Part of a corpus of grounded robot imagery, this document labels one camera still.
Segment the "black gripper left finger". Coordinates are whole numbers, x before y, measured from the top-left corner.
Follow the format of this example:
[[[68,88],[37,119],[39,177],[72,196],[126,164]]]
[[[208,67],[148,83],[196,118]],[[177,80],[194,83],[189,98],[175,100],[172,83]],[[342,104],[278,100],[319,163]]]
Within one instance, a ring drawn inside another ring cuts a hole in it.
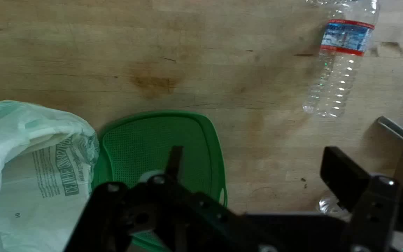
[[[95,188],[64,252],[127,252],[149,233],[168,252],[235,252],[239,219],[205,193],[177,182],[183,147],[173,146],[166,168],[128,188],[105,182]]]

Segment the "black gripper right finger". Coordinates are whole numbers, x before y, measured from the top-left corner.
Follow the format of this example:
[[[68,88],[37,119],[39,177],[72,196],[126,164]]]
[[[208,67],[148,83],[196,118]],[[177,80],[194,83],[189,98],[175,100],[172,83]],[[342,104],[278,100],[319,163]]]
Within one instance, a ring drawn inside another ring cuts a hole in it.
[[[400,185],[384,175],[369,175],[338,147],[323,150],[320,178],[351,213],[341,248],[347,252],[389,252]]]

